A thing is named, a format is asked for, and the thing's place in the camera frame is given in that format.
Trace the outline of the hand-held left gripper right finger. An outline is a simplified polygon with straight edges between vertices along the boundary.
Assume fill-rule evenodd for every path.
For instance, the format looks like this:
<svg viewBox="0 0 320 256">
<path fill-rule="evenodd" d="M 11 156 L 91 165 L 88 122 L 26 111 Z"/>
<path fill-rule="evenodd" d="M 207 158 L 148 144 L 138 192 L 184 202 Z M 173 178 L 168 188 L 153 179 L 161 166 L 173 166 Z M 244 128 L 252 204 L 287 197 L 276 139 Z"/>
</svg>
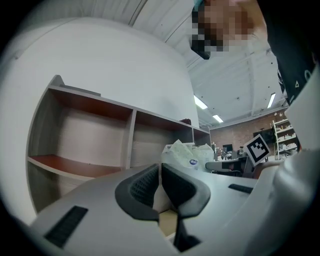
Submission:
<svg viewBox="0 0 320 256">
<path fill-rule="evenodd" d="M 214 235 L 245 203 L 257 180 L 161 165 L 162 187 L 177 211 L 174 246 L 187 251 Z"/>
</svg>

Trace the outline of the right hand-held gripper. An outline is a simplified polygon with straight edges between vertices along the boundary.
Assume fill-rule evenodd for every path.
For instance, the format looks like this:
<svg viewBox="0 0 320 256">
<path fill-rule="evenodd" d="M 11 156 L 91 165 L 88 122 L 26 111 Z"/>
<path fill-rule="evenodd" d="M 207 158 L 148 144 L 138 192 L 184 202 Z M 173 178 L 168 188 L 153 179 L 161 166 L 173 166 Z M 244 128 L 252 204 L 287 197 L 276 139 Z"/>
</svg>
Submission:
<svg viewBox="0 0 320 256">
<path fill-rule="evenodd" d="M 258 179 L 262 171 L 283 163 L 283 160 L 263 162 L 268 159 L 271 151 L 260 134 L 245 143 L 243 149 L 247 156 L 245 163 L 235 160 L 211 161 L 205 164 L 205 168 L 217 172 L 240 171 L 243 172 L 244 178 Z"/>
</svg>

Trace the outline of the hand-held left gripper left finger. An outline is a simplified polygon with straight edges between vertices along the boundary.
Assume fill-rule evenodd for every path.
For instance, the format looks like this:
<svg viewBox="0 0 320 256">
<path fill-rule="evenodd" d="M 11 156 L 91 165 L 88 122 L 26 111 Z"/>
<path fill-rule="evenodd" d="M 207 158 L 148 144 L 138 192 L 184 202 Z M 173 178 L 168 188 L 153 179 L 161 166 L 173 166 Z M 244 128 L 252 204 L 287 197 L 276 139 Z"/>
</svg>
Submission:
<svg viewBox="0 0 320 256">
<path fill-rule="evenodd" d="M 43 209 L 31 224 L 67 256 L 178 256 L 153 209 L 157 164 L 91 179 Z"/>
</svg>

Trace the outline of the clear plastic packet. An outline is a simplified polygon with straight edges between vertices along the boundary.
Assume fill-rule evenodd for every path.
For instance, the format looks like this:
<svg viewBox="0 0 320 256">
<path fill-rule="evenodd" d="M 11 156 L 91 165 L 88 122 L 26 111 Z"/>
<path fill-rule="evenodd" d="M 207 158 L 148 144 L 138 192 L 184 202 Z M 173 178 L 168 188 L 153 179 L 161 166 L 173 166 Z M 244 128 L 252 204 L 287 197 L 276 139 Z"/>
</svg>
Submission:
<svg viewBox="0 0 320 256">
<path fill-rule="evenodd" d="M 204 170 L 207 162 L 214 161 L 214 151 L 208 145 L 195 146 L 194 142 L 182 143 L 179 139 L 164 147 L 161 163 L 188 169 Z"/>
</svg>

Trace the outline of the grey wooden desk with hutch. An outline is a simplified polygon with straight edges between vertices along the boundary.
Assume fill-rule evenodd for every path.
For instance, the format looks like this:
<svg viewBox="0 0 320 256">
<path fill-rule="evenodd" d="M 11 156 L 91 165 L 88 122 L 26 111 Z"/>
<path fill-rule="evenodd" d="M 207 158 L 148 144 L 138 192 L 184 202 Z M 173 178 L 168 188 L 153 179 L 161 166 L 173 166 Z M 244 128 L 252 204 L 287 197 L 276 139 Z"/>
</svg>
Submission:
<svg viewBox="0 0 320 256">
<path fill-rule="evenodd" d="M 64 84 L 55 75 L 34 111 L 26 146 L 26 172 L 40 213 L 86 181 L 157 164 L 166 145 L 211 141 L 197 128 L 99 93 Z"/>
</svg>

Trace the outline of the flat cardboard box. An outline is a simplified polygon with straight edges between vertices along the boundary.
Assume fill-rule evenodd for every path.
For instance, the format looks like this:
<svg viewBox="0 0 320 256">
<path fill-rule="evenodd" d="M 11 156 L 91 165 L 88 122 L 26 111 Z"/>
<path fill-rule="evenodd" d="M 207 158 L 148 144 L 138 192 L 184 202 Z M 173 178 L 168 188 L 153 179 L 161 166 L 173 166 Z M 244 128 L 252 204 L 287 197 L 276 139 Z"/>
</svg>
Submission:
<svg viewBox="0 0 320 256">
<path fill-rule="evenodd" d="M 176 233 L 178 215 L 175 211 L 169 209 L 159 214 L 159 228 L 165 237 Z"/>
</svg>

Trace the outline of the white shelving rack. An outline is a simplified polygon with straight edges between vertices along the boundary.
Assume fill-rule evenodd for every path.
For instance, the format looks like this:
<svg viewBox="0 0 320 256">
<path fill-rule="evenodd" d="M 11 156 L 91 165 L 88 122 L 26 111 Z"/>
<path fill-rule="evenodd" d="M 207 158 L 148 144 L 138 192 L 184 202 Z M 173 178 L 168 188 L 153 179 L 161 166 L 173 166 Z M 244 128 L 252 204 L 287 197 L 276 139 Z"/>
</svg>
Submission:
<svg viewBox="0 0 320 256">
<path fill-rule="evenodd" d="M 288 119 L 273 121 L 271 124 L 275 135 L 274 158 L 284 160 L 298 152 L 297 136 Z"/>
</svg>

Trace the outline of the black printed t-shirt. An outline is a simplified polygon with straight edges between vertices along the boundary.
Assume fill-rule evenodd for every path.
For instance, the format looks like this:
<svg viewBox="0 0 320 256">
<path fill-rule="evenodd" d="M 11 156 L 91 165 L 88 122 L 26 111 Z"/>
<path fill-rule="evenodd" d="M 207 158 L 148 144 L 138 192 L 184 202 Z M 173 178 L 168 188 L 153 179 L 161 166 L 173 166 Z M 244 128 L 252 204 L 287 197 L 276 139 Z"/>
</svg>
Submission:
<svg viewBox="0 0 320 256">
<path fill-rule="evenodd" d="M 267 41 L 277 60 L 278 82 L 289 105 L 312 76 L 320 51 L 316 0 L 257 0 Z"/>
</svg>

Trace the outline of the black wall screen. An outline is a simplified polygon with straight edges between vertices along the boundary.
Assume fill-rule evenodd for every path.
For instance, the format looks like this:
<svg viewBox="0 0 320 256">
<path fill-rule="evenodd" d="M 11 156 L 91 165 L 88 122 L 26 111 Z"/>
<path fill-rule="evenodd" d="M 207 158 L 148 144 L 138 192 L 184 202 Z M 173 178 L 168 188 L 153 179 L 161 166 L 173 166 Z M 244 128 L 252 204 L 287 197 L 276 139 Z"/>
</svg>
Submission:
<svg viewBox="0 0 320 256">
<path fill-rule="evenodd" d="M 276 142 L 275 131 L 272 128 L 260 130 L 253 133 L 253 137 L 256 137 L 258 135 L 261 135 L 266 144 L 273 144 Z"/>
</svg>

